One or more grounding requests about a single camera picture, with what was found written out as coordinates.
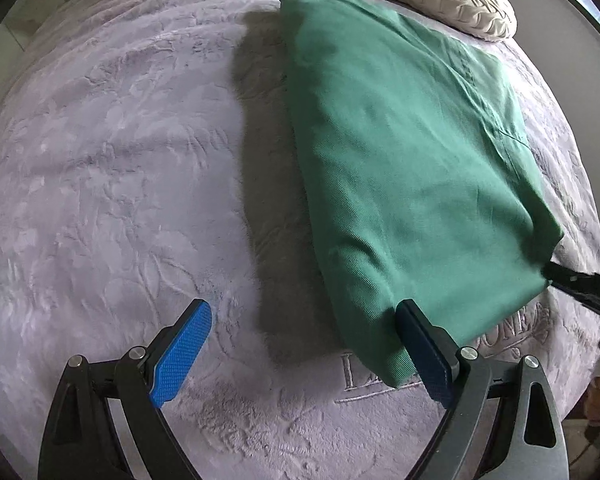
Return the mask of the green garment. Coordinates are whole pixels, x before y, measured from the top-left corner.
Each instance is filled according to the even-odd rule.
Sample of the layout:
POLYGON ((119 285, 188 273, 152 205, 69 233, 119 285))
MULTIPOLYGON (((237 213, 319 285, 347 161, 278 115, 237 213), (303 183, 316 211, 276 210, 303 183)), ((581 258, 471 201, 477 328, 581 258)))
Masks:
POLYGON ((562 229, 503 64, 370 0, 279 0, 313 247, 346 346, 414 365, 405 299, 467 344, 528 304, 562 229))

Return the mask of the grey embossed plush bedspread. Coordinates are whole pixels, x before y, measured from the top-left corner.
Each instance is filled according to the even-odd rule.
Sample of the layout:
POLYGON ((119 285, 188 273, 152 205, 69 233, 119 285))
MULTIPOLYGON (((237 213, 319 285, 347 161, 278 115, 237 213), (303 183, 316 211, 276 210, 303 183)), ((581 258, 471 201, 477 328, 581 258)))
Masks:
POLYGON ((67 360, 207 300, 164 414, 207 479, 401 479, 442 414, 340 341, 286 116, 277 0, 69 0, 0 99, 0 445, 32 479, 67 360))

